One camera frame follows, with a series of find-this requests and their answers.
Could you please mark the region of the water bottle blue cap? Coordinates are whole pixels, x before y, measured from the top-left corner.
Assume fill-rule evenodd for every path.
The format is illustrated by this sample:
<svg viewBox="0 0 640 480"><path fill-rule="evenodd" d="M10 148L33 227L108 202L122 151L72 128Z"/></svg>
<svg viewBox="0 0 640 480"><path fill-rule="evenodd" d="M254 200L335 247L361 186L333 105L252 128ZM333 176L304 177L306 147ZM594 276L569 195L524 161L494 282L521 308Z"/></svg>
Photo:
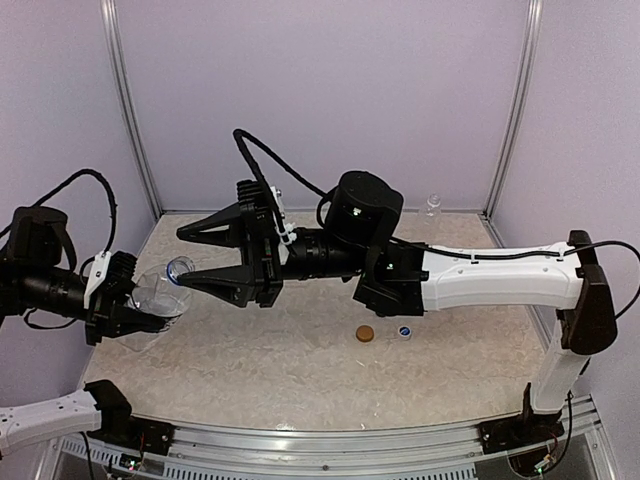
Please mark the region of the water bottle blue cap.
<svg viewBox="0 0 640 480"><path fill-rule="evenodd" d="M194 262L186 256L148 269L138 279L128 306L161 317L172 325L188 311L193 298L192 291L181 286L178 278L194 271Z"/></svg>

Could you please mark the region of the gold juice bottle cap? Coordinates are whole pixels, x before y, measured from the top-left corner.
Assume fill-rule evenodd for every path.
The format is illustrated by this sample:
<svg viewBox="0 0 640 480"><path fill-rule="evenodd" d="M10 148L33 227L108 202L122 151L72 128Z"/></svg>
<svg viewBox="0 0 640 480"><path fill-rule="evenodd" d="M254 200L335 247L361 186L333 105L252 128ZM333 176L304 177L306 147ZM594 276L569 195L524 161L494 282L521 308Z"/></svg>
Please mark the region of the gold juice bottle cap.
<svg viewBox="0 0 640 480"><path fill-rule="evenodd" d="M359 342L369 343L375 338L375 331L369 325L360 325L356 328L355 337Z"/></svg>

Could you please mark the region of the blue white bottle cap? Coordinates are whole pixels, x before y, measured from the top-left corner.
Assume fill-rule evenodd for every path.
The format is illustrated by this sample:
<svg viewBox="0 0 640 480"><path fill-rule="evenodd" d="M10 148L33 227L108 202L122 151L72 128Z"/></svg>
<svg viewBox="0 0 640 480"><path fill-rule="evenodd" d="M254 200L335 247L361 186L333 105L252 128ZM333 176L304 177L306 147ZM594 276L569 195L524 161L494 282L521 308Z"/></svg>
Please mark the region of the blue white bottle cap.
<svg viewBox="0 0 640 480"><path fill-rule="evenodd" d="M398 329L398 336L403 340L409 340L412 337L413 331L409 326L401 326Z"/></svg>

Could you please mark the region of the clear bottle blue label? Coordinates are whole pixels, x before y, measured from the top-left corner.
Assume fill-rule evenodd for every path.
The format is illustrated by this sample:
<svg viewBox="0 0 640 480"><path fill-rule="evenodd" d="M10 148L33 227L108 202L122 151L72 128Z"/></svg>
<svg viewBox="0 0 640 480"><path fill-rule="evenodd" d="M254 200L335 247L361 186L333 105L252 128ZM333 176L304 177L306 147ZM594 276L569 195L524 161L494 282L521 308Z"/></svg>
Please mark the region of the clear bottle blue label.
<svg viewBox="0 0 640 480"><path fill-rule="evenodd" d="M438 194L430 194L419 208L419 217L425 223L437 221L441 216L441 197Z"/></svg>

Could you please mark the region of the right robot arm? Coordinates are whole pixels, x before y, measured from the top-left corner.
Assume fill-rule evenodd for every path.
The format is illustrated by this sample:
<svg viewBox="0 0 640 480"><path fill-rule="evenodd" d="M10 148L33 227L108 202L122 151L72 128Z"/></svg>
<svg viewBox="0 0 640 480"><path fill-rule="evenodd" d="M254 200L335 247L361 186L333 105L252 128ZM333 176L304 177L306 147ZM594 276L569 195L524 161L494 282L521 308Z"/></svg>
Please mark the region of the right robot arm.
<svg viewBox="0 0 640 480"><path fill-rule="evenodd" d="M182 286L237 307L274 304L288 280L340 278L382 317L493 305L555 309L558 326L524 393L511 433L535 442L563 406L590 358L618 334L609 282L596 246L580 230L529 249L455 249L395 237L403 198L366 171L344 173L321 197L315 228L286 222L275 189L246 180L234 204L177 230L185 242L235 248L236 266L183 274Z"/></svg>

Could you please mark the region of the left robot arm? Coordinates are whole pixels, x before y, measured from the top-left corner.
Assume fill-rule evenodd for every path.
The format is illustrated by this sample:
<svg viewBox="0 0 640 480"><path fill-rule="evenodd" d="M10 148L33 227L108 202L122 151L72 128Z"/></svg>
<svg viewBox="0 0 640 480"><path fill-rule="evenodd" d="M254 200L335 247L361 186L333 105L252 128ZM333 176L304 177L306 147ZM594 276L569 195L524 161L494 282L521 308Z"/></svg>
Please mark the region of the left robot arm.
<svg viewBox="0 0 640 480"><path fill-rule="evenodd" d="M160 332L164 318L128 304L135 287L136 257L100 252L88 276L76 273L67 221L62 211L44 206L15 211L1 250L1 316L27 317L30 311L41 310L82 321L90 346L104 338ZM165 454L173 428L133 416L129 401L109 380L89 382L59 398L1 410L2 455L80 432L141 453Z"/></svg>

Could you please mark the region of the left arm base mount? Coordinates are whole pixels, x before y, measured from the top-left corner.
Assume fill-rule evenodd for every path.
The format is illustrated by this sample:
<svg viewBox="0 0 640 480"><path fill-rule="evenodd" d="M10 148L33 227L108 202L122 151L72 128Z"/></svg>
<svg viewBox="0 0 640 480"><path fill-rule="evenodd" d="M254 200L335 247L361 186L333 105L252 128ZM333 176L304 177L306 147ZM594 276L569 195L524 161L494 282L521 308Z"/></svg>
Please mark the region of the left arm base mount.
<svg viewBox="0 0 640 480"><path fill-rule="evenodd" d="M93 397L101 415L99 427L88 431L90 438L139 453L168 455L174 425L134 416L131 404L110 380L86 383L84 390Z"/></svg>

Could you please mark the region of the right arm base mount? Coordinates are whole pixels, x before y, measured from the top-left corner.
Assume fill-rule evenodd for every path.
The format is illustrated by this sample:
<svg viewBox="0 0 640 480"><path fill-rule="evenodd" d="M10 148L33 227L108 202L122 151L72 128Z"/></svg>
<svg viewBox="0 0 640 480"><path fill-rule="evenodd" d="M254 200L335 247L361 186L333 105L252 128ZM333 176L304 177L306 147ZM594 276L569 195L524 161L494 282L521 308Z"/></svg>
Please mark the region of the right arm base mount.
<svg viewBox="0 0 640 480"><path fill-rule="evenodd" d="M531 384L523 393L521 411L497 420L485 420L477 431L485 455L534 445L559 438L565 433L561 422L562 411L536 414L531 406Z"/></svg>

